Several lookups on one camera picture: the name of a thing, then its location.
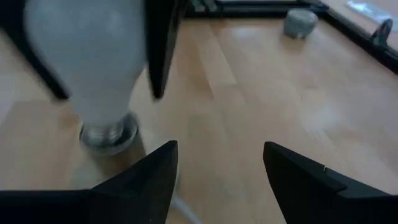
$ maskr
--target wooden table surface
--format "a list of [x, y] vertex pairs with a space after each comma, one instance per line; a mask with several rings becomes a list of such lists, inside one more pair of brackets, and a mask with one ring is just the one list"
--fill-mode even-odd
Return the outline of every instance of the wooden table surface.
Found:
[[[398, 77], [322, 21], [306, 41], [282, 23], [185, 21], [165, 98], [152, 102], [146, 75], [134, 88], [147, 152], [178, 140], [179, 193], [203, 223], [285, 222], [265, 141], [398, 194]], [[92, 187], [122, 165], [80, 149], [70, 105], [50, 100], [4, 34], [0, 123], [1, 189]], [[170, 223], [188, 222], [172, 210]]]

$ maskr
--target light bulb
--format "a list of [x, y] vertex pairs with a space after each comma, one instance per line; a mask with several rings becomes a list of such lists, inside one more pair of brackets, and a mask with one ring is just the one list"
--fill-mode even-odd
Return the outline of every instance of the light bulb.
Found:
[[24, 19], [91, 141], [115, 141], [146, 62], [144, 0], [28, 0]]

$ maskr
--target gray cylindrical object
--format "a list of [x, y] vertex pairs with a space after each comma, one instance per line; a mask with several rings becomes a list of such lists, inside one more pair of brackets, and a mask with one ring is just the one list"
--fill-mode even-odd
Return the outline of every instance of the gray cylindrical object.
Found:
[[292, 9], [287, 13], [284, 34], [293, 38], [306, 38], [318, 21], [315, 13], [304, 9]]
[[83, 123], [80, 143], [97, 156], [114, 156], [127, 149], [137, 137], [138, 122], [130, 113], [120, 122], [107, 126]]

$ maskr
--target black frame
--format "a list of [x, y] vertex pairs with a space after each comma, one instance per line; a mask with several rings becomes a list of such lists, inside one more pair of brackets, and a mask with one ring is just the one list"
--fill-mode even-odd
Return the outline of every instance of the black frame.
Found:
[[334, 28], [338, 29], [356, 45], [372, 55], [389, 70], [398, 74], [398, 51], [388, 45], [379, 45], [374, 37], [354, 24], [328, 5], [318, 0], [297, 1], [219, 1], [214, 0], [215, 10], [205, 6], [204, 11], [195, 11], [189, 7], [187, 19], [222, 19], [222, 18], [268, 18], [282, 19], [291, 9], [301, 8], [314, 12]]

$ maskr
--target bulb base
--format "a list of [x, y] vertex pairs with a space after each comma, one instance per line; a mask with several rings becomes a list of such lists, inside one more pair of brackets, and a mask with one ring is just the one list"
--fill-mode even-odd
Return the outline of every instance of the bulb base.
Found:
[[98, 156], [113, 156], [123, 152], [134, 142], [138, 122], [129, 113], [119, 122], [106, 126], [85, 125], [81, 127], [80, 144], [83, 149]]

